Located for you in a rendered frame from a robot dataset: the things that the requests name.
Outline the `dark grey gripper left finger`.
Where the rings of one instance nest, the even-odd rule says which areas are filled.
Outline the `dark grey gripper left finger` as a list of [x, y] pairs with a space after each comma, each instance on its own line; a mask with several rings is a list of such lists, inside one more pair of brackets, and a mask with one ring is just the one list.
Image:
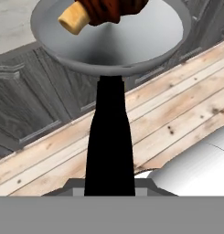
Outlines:
[[71, 178], [63, 187], [46, 193], [45, 197], [83, 197], [84, 186], [85, 180], [83, 178]]

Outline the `white rounded object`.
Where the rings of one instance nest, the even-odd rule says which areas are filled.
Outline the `white rounded object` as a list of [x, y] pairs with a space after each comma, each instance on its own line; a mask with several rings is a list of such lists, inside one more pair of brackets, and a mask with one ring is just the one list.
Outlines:
[[178, 154], [161, 168], [135, 178], [149, 179], [158, 192], [178, 197], [224, 197], [224, 126]]

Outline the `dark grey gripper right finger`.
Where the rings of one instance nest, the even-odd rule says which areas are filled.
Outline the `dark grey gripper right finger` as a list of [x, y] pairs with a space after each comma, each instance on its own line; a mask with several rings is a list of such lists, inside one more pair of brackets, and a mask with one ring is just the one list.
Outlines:
[[135, 194], [140, 197], [174, 197], [175, 194], [159, 188], [151, 178], [135, 178]]

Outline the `grey pan with black handle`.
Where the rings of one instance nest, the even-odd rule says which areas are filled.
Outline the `grey pan with black handle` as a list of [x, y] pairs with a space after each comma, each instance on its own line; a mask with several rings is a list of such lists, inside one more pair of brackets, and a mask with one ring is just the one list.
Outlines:
[[58, 63], [99, 79], [92, 118], [84, 194], [133, 196], [133, 147], [125, 110], [124, 77], [168, 61], [187, 40], [192, 18], [182, 0], [149, 0], [119, 24], [85, 26], [77, 36], [58, 21], [73, 0], [40, 0], [30, 27], [35, 40]]

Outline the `brown steak with bone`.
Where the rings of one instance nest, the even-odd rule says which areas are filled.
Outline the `brown steak with bone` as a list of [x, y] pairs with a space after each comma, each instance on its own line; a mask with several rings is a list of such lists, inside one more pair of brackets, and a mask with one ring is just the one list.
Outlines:
[[78, 35], [87, 25], [118, 24], [122, 16], [137, 15], [149, 0], [75, 0], [59, 16], [59, 23], [71, 34]]

